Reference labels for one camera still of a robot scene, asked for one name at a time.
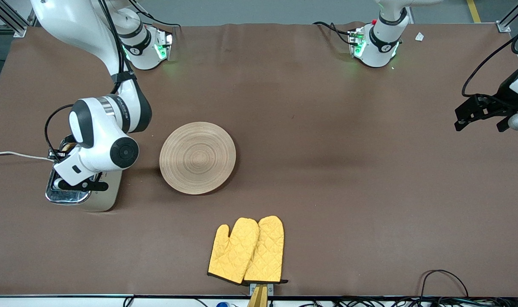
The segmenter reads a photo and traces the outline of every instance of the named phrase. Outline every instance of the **gray floor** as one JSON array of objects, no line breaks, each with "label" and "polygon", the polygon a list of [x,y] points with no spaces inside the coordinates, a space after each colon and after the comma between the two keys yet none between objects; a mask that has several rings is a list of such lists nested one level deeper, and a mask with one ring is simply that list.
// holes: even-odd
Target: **gray floor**
[{"label": "gray floor", "polygon": [[[29,0],[7,0],[13,8],[29,14]],[[483,22],[501,19],[518,0],[475,0]],[[315,21],[348,23],[369,22],[378,17],[373,0],[142,0],[153,16],[183,26],[212,26],[226,23],[309,24]],[[435,6],[412,8],[416,23],[472,23],[466,0],[444,0]],[[512,25],[518,32],[518,19]],[[6,58],[12,37],[0,35],[0,59]]]}]

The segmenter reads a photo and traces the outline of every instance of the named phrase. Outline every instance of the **yellow floor stripe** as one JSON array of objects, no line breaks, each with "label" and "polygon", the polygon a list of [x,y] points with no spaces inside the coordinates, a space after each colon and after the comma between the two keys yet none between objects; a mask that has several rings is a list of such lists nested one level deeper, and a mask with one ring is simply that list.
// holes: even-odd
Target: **yellow floor stripe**
[{"label": "yellow floor stripe", "polygon": [[467,0],[467,6],[469,6],[469,11],[471,12],[471,17],[473,17],[473,22],[480,23],[479,11],[477,11],[477,7],[475,6],[475,1]]}]

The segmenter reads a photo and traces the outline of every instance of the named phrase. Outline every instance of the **quilted oven mitt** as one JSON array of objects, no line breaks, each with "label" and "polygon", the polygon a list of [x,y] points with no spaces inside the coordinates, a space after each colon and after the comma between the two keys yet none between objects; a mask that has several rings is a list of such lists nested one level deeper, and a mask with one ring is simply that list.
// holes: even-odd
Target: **quilted oven mitt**
[{"label": "quilted oven mitt", "polygon": [[284,225],[277,216],[259,221],[259,239],[244,276],[246,283],[285,283],[282,281]]},{"label": "quilted oven mitt", "polygon": [[211,251],[208,275],[241,284],[259,239],[259,225],[251,218],[240,217],[229,235],[228,225],[217,229]]}]

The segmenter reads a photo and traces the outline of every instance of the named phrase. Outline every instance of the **round wooden board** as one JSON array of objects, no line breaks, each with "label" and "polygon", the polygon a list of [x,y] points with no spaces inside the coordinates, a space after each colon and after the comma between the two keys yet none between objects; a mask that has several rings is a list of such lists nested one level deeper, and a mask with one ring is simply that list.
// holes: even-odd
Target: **round wooden board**
[{"label": "round wooden board", "polygon": [[230,135],[208,122],[192,122],[177,128],[164,142],[160,169],[166,182],[185,194],[215,190],[230,176],[236,163],[236,147]]}]

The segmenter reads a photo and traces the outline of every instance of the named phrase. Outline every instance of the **table surface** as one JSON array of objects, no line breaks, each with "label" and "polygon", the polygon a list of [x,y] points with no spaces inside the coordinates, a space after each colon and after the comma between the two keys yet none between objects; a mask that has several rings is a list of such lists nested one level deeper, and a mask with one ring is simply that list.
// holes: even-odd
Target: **table surface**
[{"label": "table surface", "polygon": [[[317,26],[177,31],[170,62],[136,71],[153,119],[132,135],[140,157],[113,210],[50,204],[49,163],[0,157],[0,294],[246,293],[206,275],[215,231],[275,214],[279,295],[416,295],[424,272],[446,269],[471,295],[518,296],[518,132],[453,126],[461,85],[507,39],[493,24],[410,25],[372,69]],[[516,68],[502,51],[469,92],[493,93]],[[0,78],[0,151],[44,156],[48,115],[111,87],[100,60],[29,28]],[[232,178],[204,196],[177,193],[158,167],[194,121],[237,144]],[[66,114],[50,127],[54,143],[69,134]],[[426,294],[462,292],[440,275]]]}]

